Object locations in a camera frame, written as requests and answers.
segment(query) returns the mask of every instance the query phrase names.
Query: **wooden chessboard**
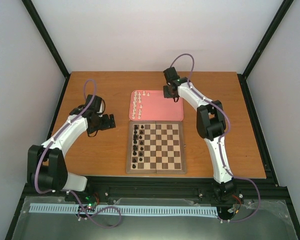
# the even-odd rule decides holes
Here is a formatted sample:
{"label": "wooden chessboard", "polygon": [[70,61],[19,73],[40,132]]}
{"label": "wooden chessboard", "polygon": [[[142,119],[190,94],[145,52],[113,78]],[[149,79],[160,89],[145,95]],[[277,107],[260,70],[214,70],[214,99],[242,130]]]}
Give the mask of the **wooden chessboard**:
{"label": "wooden chessboard", "polygon": [[181,121],[131,121],[126,172],[185,174],[184,148]]}

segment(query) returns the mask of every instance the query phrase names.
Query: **wooden table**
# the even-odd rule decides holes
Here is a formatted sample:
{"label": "wooden table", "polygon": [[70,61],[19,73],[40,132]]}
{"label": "wooden table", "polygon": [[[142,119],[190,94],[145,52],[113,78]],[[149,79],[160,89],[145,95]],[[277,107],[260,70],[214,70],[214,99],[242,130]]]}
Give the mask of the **wooden table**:
{"label": "wooden table", "polygon": [[[183,101],[183,134],[186,174],[126,173],[129,106],[133,90],[162,90],[162,72],[72,72],[53,133],[66,121],[69,112],[84,104],[83,85],[97,82],[97,95],[106,103],[106,114],[114,114],[116,128],[99,131],[96,137],[82,134],[66,154],[69,172],[86,176],[213,177],[213,166],[205,141],[196,129],[196,111]],[[235,72],[194,72],[191,81],[204,95],[220,100],[231,121],[225,146],[229,165],[236,176],[265,178],[265,171],[245,101]],[[89,83],[87,93],[93,92]]]}

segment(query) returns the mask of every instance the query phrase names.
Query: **pink tray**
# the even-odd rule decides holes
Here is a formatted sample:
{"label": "pink tray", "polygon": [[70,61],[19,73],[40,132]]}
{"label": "pink tray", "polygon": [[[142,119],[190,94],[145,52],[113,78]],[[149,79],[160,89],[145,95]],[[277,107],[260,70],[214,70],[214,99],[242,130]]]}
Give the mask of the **pink tray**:
{"label": "pink tray", "polygon": [[[137,95],[133,119],[135,92],[137,92]],[[129,118],[131,121],[182,121],[184,119],[183,100],[179,98],[178,102],[174,102],[172,98],[164,98],[164,91],[135,90],[131,94]]]}

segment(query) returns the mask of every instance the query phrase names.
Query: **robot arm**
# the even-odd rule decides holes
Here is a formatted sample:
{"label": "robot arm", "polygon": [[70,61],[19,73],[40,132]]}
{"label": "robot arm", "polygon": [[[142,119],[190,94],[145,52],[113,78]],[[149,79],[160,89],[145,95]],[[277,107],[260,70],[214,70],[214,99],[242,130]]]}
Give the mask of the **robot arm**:
{"label": "robot arm", "polygon": [[[225,132],[226,121],[224,116],[210,103],[222,108],[220,101],[213,101],[200,93],[186,77],[180,78],[174,67],[166,69],[164,72],[167,86],[163,87],[164,96],[173,98],[175,102],[179,97],[185,99],[196,110],[196,129],[201,138],[206,142],[213,165],[213,178],[219,188],[219,196],[229,194],[234,189],[233,178],[225,168],[231,173],[225,149],[225,137],[219,138]],[[224,160],[222,162],[219,144]]]}
{"label": "robot arm", "polygon": [[48,165],[42,165],[38,174],[39,188],[52,190],[84,191],[87,178],[67,171],[65,156],[71,145],[85,131],[88,136],[97,134],[98,130],[115,128],[113,114],[103,114],[105,102],[101,97],[94,96],[91,105],[78,116],[90,102],[92,95],[88,95],[84,105],[80,105],[70,112],[70,116],[63,126],[42,145],[33,145],[28,150],[27,182],[35,186],[37,165],[44,151],[43,161],[48,160]]}

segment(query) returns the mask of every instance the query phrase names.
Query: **gray wall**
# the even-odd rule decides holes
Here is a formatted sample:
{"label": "gray wall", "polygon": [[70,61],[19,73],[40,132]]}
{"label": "gray wall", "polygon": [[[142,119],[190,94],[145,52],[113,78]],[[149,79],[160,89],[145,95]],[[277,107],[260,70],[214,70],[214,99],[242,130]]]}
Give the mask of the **gray wall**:
{"label": "gray wall", "polygon": [[280,185],[300,221],[300,0],[294,1],[248,78]]}
{"label": "gray wall", "polygon": [[[242,73],[282,0],[33,0],[70,71]],[[191,61],[176,62],[189,71]]]}
{"label": "gray wall", "polygon": [[63,81],[21,0],[0,1],[0,240],[26,182],[28,148],[45,139]]}

